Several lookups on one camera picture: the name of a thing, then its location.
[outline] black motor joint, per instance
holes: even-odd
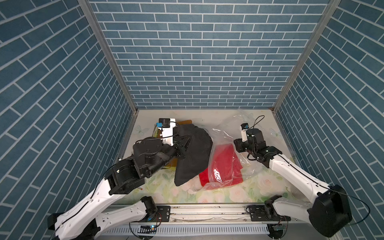
[[[241,125],[242,129],[246,129],[247,127],[248,123]],[[261,162],[269,168],[269,160],[277,154],[282,154],[279,149],[266,145],[263,133],[259,129],[248,129],[246,130],[246,134],[247,140],[245,142],[243,142],[241,138],[238,138],[235,139],[233,143],[235,144],[237,152],[248,152],[249,160]]]

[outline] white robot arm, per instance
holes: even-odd
[[[243,128],[247,126],[247,123],[242,124],[241,131],[243,132]],[[288,200],[275,195],[265,201],[267,215],[290,216],[311,223],[326,237],[333,236],[352,220],[347,194],[341,186],[330,186],[313,177],[290,161],[280,150],[267,146],[259,129],[247,129],[245,132],[246,141],[243,136],[233,141],[236,150],[248,152],[249,160],[258,161],[279,173],[309,200],[309,202]]]
[[[93,239],[103,232],[121,224],[152,219],[157,207],[152,197],[143,197],[139,202],[128,207],[110,212],[103,212],[123,194],[110,195],[111,188],[107,179],[89,193],[82,201],[65,213],[52,214],[48,218],[48,228],[55,230],[53,239]]]

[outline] aluminum corner post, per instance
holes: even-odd
[[[124,82],[124,79],[123,79],[121,72],[118,68],[118,65],[116,63],[116,60],[113,57],[111,49],[109,48],[108,43],[105,39],[105,36],[104,36],[104,34],[100,28],[99,22],[96,19],[96,15],[93,12],[91,4],[89,3],[88,0],[78,0],[78,2],[80,4],[81,9],[84,12],[85,18],[88,20],[88,23],[93,30],[93,33],[94,33],[102,51],[104,52],[104,55],[105,55],[109,65],[110,65],[116,79],[117,79],[117,82],[119,83],[121,90],[124,93],[124,96],[126,97],[126,99],[128,101],[128,104],[130,105],[130,107],[133,110],[133,114],[136,115],[137,114],[137,107],[135,105],[135,102],[133,101],[133,99],[132,99],[132,97],[128,91],[128,88]]]
[[[311,54],[313,48],[315,47],[317,41],[319,40],[321,34],[323,33],[325,27],[327,26],[329,20],[331,19],[333,13],[335,12],[337,6],[339,6],[339,3],[341,0],[329,0],[328,5],[324,9],[324,12],[320,18],[320,21],[316,25],[315,29],[313,30],[313,33],[311,37],[309,38],[304,51],[300,55],[299,59],[297,60],[296,65],[293,67],[292,72],[290,76],[288,77],[287,82],[285,83],[283,89],[281,90],[281,93],[279,97],[277,98],[275,104],[273,105],[272,111],[275,113],[279,109],[280,105],[282,104],[285,96],[288,94],[289,89],[292,87],[293,83],[295,82],[297,76],[299,75],[301,69],[303,68],[305,62],[307,61],[309,55]]]

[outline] wire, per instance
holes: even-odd
[[[267,152],[266,154],[264,154],[263,158],[264,158],[267,154],[269,154],[269,153],[274,153],[275,155],[279,155],[278,153],[275,153],[275,152]]]
[[[101,175],[101,179],[103,179],[104,178],[104,175],[107,173],[107,171],[108,170],[110,170],[112,167],[114,167],[116,165],[116,163],[115,164],[113,164],[112,166],[110,166],[109,168],[107,168],[107,170],[105,170],[105,172]],[[94,196],[94,194],[95,194],[95,192],[96,192],[96,188],[97,188],[97,186],[95,187],[95,189],[93,190],[93,193],[92,193],[92,195],[91,195],[91,197],[90,197],[90,199],[80,208],[80,210],[78,210],[78,212],[77,213],[75,213],[74,215],[72,215],[70,218],[68,218],[67,220],[65,220],[65,221],[63,221],[62,222],[62,224],[60,224],[57,228],[56,228],[56,230],[53,232],[53,234],[49,237],[49,239],[48,240],[51,240],[51,238],[52,238],[52,236],[56,233],[56,231],[57,230],[59,230],[59,228],[60,228],[60,226],[61,225],[63,225],[64,223],[66,223],[67,221],[69,221],[71,218],[73,218],[74,216],[76,216],[76,215],[78,215],[79,214],[79,212],[89,203],[89,201],[90,200],[92,200],[92,198],[93,198],[93,196]]]
[[[287,226],[285,227],[285,232],[283,233],[283,235],[281,236],[281,238],[283,238],[283,236],[285,236],[285,234],[287,233],[287,231],[288,231],[288,220],[287,220],[287,217],[286,216],[284,216],[284,218],[285,218],[285,221],[287,222]]]
[[[251,128],[255,128],[255,125],[256,124],[258,124],[261,120],[263,120],[265,118],[265,116],[264,115],[260,115],[260,116],[258,116],[256,119],[255,119],[255,121],[253,122],[253,126],[252,127],[250,127],[249,129],[251,129]]]
[[[160,226],[160,224],[161,224],[161,221],[162,221],[162,219],[163,219],[163,217],[161,216],[161,213],[157,212],[157,213],[156,213],[156,216],[157,216],[157,214],[159,214],[159,215],[160,215],[160,222],[159,222],[159,225],[158,225],[156,228],[158,228],[158,227]]]
[[[155,140],[155,139],[164,139],[164,138],[169,138],[169,137],[175,137],[177,134],[179,134],[179,132],[180,132],[180,125],[177,123],[177,122],[174,122],[178,127],[179,127],[179,130],[178,130],[178,132],[177,133],[175,133],[175,134],[173,134],[172,136],[168,136],[168,137],[159,137],[159,138],[151,138],[151,139],[145,139],[146,141],[148,141],[148,140]],[[135,144],[136,143],[138,143],[138,142],[140,142],[140,141],[143,141],[144,139],[140,139],[140,140],[137,140],[136,142],[135,142]]]
[[[172,167],[172,163],[170,163],[170,167],[162,167],[161,169],[170,169]]]
[[[132,228],[131,228],[131,222],[129,222],[128,224],[129,224],[129,230],[131,230],[131,233],[132,233],[135,237],[137,237],[138,239],[141,239],[139,236],[137,236],[137,235],[132,231]]]
[[[359,224],[359,223],[363,222],[364,220],[366,220],[367,217],[370,215],[370,213],[371,213],[371,208],[370,208],[370,207],[368,206],[368,204],[367,204],[366,202],[364,202],[363,200],[358,199],[357,197],[354,197],[354,196],[351,196],[351,195],[348,195],[348,194],[345,194],[345,193],[342,193],[342,192],[339,192],[339,191],[335,191],[335,190],[333,190],[333,189],[330,189],[330,188],[328,188],[328,187],[324,187],[324,186],[320,185],[319,183],[317,183],[316,181],[314,181],[313,179],[311,179],[310,177],[308,177],[307,175],[305,175],[304,173],[302,173],[301,171],[299,171],[297,168],[295,168],[295,167],[294,167],[292,164],[290,164],[290,163],[285,159],[285,157],[283,157],[281,154],[278,154],[278,155],[279,155],[280,157],[282,157],[282,158],[288,163],[288,166],[293,167],[296,171],[298,171],[298,172],[301,173],[303,176],[305,176],[306,178],[308,178],[308,179],[311,180],[312,182],[316,183],[316,184],[319,185],[320,187],[323,187],[323,188],[328,189],[328,190],[330,190],[330,191],[337,192],[337,193],[342,194],[342,195],[345,195],[345,196],[347,196],[347,197],[356,199],[356,200],[362,202],[362,203],[368,208],[368,213],[367,213],[367,215],[366,215],[365,217],[363,217],[363,218],[362,218],[360,221],[358,221],[358,222],[351,223],[351,224],[347,224],[346,226],[352,226],[352,225]]]

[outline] metal base plate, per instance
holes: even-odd
[[[268,222],[268,221],[280,221],[280,217],[278,216],[272,216],[271,218],[268,218],[265,215],[265,210],[264,210],[264,204],[260,205],[250,205],[248,206],[248,210],[251,213],[251,221],[253,222]],[[290,221],[291,217],[284,216],[286,219],[283,219],[283,221]]]

